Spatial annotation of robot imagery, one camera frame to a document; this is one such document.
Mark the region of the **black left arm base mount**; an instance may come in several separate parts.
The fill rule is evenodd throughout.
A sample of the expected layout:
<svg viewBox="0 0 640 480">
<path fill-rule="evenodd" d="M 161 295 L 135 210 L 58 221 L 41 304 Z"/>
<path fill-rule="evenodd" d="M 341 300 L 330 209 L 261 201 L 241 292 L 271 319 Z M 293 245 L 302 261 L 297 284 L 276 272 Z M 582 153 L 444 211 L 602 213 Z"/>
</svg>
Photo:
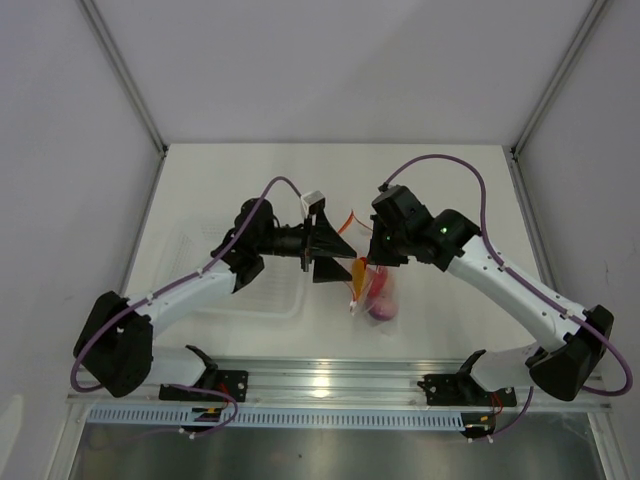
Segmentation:
<svg viewBox="0 0 640 480">
<path fill-rule="evenodd" d="M 162 385 L 159 399 L 175 402 L 214 402 L 225 398 L 211 394 L 211 391 L 224 393 L 238 403 L 243 403 L 248 391 L 249 372 L 246 370 L 207 371 L 196 384 L 187 390 L 173 385 Z"/>
</svg>

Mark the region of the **purple toy onion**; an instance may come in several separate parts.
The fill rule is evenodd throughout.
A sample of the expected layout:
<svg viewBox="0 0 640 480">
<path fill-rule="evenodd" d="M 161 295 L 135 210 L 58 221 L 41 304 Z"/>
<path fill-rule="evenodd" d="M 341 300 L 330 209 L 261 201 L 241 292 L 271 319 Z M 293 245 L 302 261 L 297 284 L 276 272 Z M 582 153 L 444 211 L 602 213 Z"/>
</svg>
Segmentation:
<svg viewBox="0 0 640 480">
<path fill-rule="evenodd" d="M 391 298 L 378 298 L 371 303 L 368 313 L 377 321 L 390 321 L 398 313 L 398 304 Z"/>
</svg>

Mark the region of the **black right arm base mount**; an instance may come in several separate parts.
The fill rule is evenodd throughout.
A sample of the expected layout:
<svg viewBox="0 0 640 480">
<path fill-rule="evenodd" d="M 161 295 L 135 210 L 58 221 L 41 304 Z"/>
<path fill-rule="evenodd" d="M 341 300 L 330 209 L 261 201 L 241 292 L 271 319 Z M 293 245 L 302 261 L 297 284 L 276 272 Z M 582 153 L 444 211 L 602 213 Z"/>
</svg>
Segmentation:
<svg viewBox="0 0 640 480">
<path fill-rule="evenodd" d="M 470 377 L 458 374 L 426 374 L 417 386 L 424 392 L 429 406 L 515 407 L 513 389 L 490 392 Z"/>
</svg>

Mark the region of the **red toy bell pepper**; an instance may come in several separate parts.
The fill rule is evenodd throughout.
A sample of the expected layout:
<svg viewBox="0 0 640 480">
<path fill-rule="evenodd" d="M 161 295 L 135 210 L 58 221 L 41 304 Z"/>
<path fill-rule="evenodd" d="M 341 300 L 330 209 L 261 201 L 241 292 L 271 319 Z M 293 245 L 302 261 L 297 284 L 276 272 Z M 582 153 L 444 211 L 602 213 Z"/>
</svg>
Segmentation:
<svg viewBox="0 0 640 480">
<path fill-rule="evenodd" d="M 375 270 L 370 271 L 368 298 L 377 298 L 385 291 L 386 284 L 389 280 L 389 270 L 385 266 L 378 266 Z"/>
</svg>

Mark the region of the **clear zip bag orange zipper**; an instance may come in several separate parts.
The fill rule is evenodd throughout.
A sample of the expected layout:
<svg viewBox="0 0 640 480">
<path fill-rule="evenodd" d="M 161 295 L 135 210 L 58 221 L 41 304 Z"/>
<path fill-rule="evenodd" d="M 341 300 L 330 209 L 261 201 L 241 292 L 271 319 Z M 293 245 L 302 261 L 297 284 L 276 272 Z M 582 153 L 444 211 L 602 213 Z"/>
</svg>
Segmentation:
<svg viewBox="0 0 640 480">
<path fill-rule="evenodd" d="M 399 287 L 393 267 L 376 265 L 368 259 L 372 221 L 351 209 L 338 233 L 356 251 L 355 258 L 342 261 L 351 274 L 345 285 L 350 292 L 348 309 L 354 331 L 360 336 L 392 337 L 399 332 Z"/>
</svg>

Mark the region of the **orange toy croissant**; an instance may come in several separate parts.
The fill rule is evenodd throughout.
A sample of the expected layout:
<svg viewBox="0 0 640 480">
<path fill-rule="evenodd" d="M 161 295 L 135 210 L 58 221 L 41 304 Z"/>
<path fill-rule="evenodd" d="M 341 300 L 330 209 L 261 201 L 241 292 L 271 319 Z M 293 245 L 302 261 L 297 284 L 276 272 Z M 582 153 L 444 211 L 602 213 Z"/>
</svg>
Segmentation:
<svg viewBox="0 0 640 480">
<path fill-rule="evenodd" d="M 367 260 L 365 257 L 356 258 L 351 264 L 353 299 L 357 301 L 364 289 L 367 276 Z"/>
</svg>

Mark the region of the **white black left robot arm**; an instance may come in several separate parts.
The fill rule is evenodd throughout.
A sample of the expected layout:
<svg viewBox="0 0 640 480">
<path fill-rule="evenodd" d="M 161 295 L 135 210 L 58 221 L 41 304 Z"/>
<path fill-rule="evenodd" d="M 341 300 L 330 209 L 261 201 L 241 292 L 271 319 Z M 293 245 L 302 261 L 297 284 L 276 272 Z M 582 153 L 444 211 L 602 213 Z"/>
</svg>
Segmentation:
<svg viewBox="0 0 640 480">
<path fill-rule="evenodd" d="M 330 224 L 323 201 L 310 207 L 302 223 L 289 226 L 277 222 L 269 201 L 254 198 L 242 205 L 211 255 L 201 269 L 150 294 L 134 298 L 109 291 L 95 301 L 73 350 L 75 368 L 93 376 L 95 390 L 122 398 L 157 385 L 164 398 L 213 397 L 220 383 L 216 362 L 193 345 L 161 349 L 155 339 L 188 314 L 247 287 L 267 256 L 299 259 L 315 283 L 342 283 L 351 275 L 340 262 L 356 252 Z"/>
</svg>

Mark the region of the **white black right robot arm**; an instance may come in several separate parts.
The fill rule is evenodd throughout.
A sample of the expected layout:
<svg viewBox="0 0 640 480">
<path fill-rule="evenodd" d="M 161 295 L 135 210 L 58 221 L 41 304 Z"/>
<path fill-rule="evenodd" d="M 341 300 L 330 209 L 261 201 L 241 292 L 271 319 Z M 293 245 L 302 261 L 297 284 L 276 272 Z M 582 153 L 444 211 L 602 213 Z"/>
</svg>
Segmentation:
<svg viewBox="0 0 640 480">
<path fill-rule="evenodd" d="M 399 267 L 430 264 L 483 293 L 534 338 L 525 347 L 474 352 L 460 368 L 458 395 L 479 403 L 506 387 L 537 386 L 571 401 L 601 358 L 614 317 L 601 305 L 587 309 L 504 260 L 495 259 L 481 229 L 456 210 L 437 216 L 405 186 L 383 188 L 373 200 L 374 233 L 368 261 Z"/>
</svg>

